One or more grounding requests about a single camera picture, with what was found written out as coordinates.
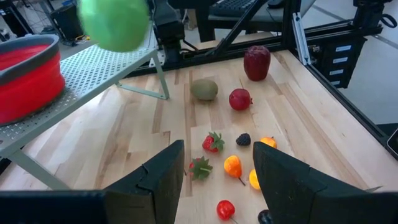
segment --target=gray floor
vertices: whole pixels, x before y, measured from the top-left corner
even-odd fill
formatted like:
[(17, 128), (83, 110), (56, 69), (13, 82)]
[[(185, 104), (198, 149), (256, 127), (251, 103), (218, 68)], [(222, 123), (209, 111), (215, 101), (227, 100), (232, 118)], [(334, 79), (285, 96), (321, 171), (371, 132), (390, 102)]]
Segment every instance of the gray floor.
[[(305, 27), (319, 26), (330, 22), (350, 19), (356, 8), (352, 1), (347, 0), (317, 0), (315, 5), (303, 18)], [(385, 13), (398, 19), (398, 1), (386, 4)], [(24, 9), (24, 15), (37, 24), (47, 24), (40, 12)], [(0, 27), (4, 21), (0, 18)], [(216, 38), (220, 40), (229, 30), (216, 30)], [(191, 43), (199, 42), (197, 29), (186, 30), (186, 39)], [(87, 42), (77, 47), (61, 46), (62, 58), (69, 57), (76, 52), (90, 46)], [(374, 123), (398, 123), (398, 75), (395, 63), (398, 62), (398, 29), (386, 27), (383, 33), (375, 38), (368, 37), (357, 67), (347, 89), (340, 91), (351, 100)]]

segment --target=metal frame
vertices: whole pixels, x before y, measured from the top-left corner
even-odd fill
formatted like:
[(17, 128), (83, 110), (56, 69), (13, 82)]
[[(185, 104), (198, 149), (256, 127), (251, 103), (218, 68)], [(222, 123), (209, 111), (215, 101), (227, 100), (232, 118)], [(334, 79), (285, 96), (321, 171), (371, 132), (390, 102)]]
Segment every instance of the metal frame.
[[(253, 45), (263, 45), (271, 52), (280, 50), (290, 50), (296, 57), (298, 56), (296, 50), (296, 40), (294, 35), (294, 15), (300, 12), (301, 0), (286, 0), (284, 7), (284, 18), (282, 23), (282, 35), (279, 37), (269, 37), (259, 40), (251, 40), (241, 42), (238, 44), (231, 44), (236, 38), (236, 33), (239, 33), (243, 25), (250, 20), (251, 16), (257, 11), (256, 4), (260, 4), (263, 0), (257, 0), (252, 7), (246, 12), (242, 18), (236, 23), (226, 39), (223, 39), (217, 47), (196, 50), (194, 52), (182, 53), (183, 60), (174, 63), (165, 63), (163, 70), (176, 70), (205, 63), (220, 62), (223, 60), (230, 60), (234, 58), (243, 57), (245, 51)], [(357, 8), (357, 11), (363, 12), (370, 8)], [(365, 37), (368, 35), (377, 35), (382, 31), (382, 26), (366, 26), (358, 27), (358, 24), (366, 24), (362, 22), (369, 18), (355, 16), (353, 19), (334, 22), (317, 27), (305, 29), (301, 36), (305, 36), (308, 46), (317, 45), (327, 42), (335, 42), (341, 40), (351, 40), (353, 38)], [(331, 92), (331, 94), (384, 146), (386, 146), (387, 135), (383, 133), (373, 122), (371, 122), (362, 112), (357, 109), (349, 100), (347, 100), (313, 65), (306, 64), (307, 69)], [(146, 75), (154, 73), (153, 68), (147, 65), (130, 73), (127, 77), (135, 77), (139, 75)]]
[[(98, 55), (91, 55), (90, 52), (96, 52), (98, 53)], [(97, 57), (100, 58), (100, 60), (102, 61), (104, 60), (104, 58), (106, 61), (109, 60), (106, 57), (106, 54), (110, 54), (110, 58), (118, 57), (117, 53), (109, 52), (106, 50), (99, 50), (99, 48), (94, 45), (65, 59), (65, 63), (63, 63), (64, 61), (61, 62), (61, 71), (64, 74), (65, 82), (67, 84), (67, 90), (65, 90), (63, 96), (61, 96), (61, 98), (58, 99), (58, 101), (56, 101), (53, 106), (49, 106), (47, 109), (44, 109), (38, 114), (33, 115), (31, 118), (28, 118), (16, 124), (10, 124), (9, 126), (0, 127), (0, 157), (15, 162), (17, 165), (22, 167), (24, 170), (32, 174), (34, 177), (39, 179), (41, 182), (43, 182), (45, 185), (49, 186), (53, 190), (66, 190), (69, 189), (69, 186), (56, 178), (49, 170), (42, 167), (34, 158), (30, 157), (29, 155), (24, 153), (24, 151), (20, 150), (22, 146), (26, 145), (28, 142), (31, 142), (31, 140), (33, 140), (44, 131), (46, 131), (48, 128), (61, 121), (63, 118), (77, 110), (79, 107), (83, 106), (85, 103), (90, 101), (98, 94), (102, 93), (105, 89), (113, 84), (116, 84), (117, 86), (126, 90), (135, 91), (163, 100), (169, 98), (169, 90), (167, 88), (164, 73), (162, 70), (162, 66), (159, 62), (156, 49), (145, 48), (139, 49), (137, 53), (125, 53), (135, 54), (135, 56), (131, 57), (133, 58), (133, 62), (132, 64), (127, 64), (126, 60), (122, 60), (125, 65), (123, 65), (123, 67), (121, 67), (119, 70), (116, 68), (117, 65), (113, 64), (109, 66), (104, 66), (101, 70), (93, 70), (91, 69), (91, 67), (88, 67), (86, 70), (84, 68), (78, 68), (82, 69), (81, 72), (80, 70), (76, 71), (75, 68), (63, 68), (63, 64), (67, 65), (68, 63), (75, 63), (76, 61), (80, 61), (80, 63), (85, 64), (86, 62), (81, 61), (82, 55), (85, 54), (86, 58)], [(119, 83), (119, 80), (124, 78), (129, 72), (133, 71), (143, 63), (150, 61), (151, 59), (154, 60), (163, 93), (141, 90), (133, 86)], [(87, 64), (92, 63), (93, 61), (91, 61), (91, 59), (87, 61)], [(104, 76), (105, 78), (102, 78), (103, 76), (98, 75), (98, 72), (108, 73), (109, 71), (107, 69), (111, 69), (110, 67), (115, 67), (112, 70), (112, 75)], [(97, 77), (100, 78), (97, 80), (87, 80), (87, 78), (85, 78), (87, 74), (83, 74), (84, 71), (90, 71), (92, 73), (88, 76), (97, 75)], [(74, 75), (69, 75), (68, 73), (78, 73), (80, 79), (76, 78), (76, 76)], [(89, 88), (87, 90), (82, 90), (81, 86), (85, 85), (89, 85)]]

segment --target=red bowl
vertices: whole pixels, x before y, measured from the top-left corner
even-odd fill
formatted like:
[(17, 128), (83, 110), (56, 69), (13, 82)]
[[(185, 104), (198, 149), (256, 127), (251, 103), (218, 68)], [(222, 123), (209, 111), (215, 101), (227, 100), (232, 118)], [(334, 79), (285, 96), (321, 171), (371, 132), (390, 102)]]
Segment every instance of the red bowl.
[(0, 44), (0, 125), (51, 103), (65, 88), (59, 38), (32, 35)]

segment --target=red apple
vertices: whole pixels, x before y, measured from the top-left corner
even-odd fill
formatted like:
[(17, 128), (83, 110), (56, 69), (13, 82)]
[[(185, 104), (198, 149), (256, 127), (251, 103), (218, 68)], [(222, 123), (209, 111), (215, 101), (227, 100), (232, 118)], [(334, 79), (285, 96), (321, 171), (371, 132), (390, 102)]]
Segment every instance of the red apple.
[(250, 94), (245, 89), (235, 89), (229, 95), (229, 104), (234, 110), (246, 110), (249, 108), (251, 101)]
[(265, 79), (270, 64), (271, 53), (264, 46), (252, 46), (244, 54), (244, 71), (252, 81), (256, 82)]

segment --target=wooden table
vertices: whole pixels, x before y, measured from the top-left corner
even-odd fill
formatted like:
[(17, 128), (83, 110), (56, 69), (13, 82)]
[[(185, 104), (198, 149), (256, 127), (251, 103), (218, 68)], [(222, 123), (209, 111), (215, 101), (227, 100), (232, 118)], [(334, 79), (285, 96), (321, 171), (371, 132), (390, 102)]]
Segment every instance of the wooden table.
[[(217, 82), (213, 102), (192, 98), (193, 80)], [(156, 76), (123, 81), (159, 90)], [(266, 208), (262, 194), (227, 176), (223, 161), (232, 154), (243, 162), (243, 180), (254, 168), (252, 147), (238, 147), (235, 139), (249, 133), (256, 141), (273, 136), (278, 149), (333, 177), (361, 189), (383, 185), (398, 190), (398, 162), (288, 51), (272, 54), (263, 82), (246, 78), (241, 58), (168, 72), (167, 101), (108, 88), (98, 97), (50, 128), (25, 147), (26, 153), (74, 189), (101, 189), (140, 166), (176, 139), (185, 140), (185, 166), (205, 156), (214, 167), (204, 182), (183, 181), (176, 223), (221, 223), (215, 208), (223, 199), (236, 206), (235, 219), (256, 223)], [(233, 111), (228, 96), (247, 89), (253, 105)], [(222, 133), (221, 154), (201, 148), (209, 131)], [(0, 176), (0, 188), (46, 189), (20, 167), (11, 165)]]

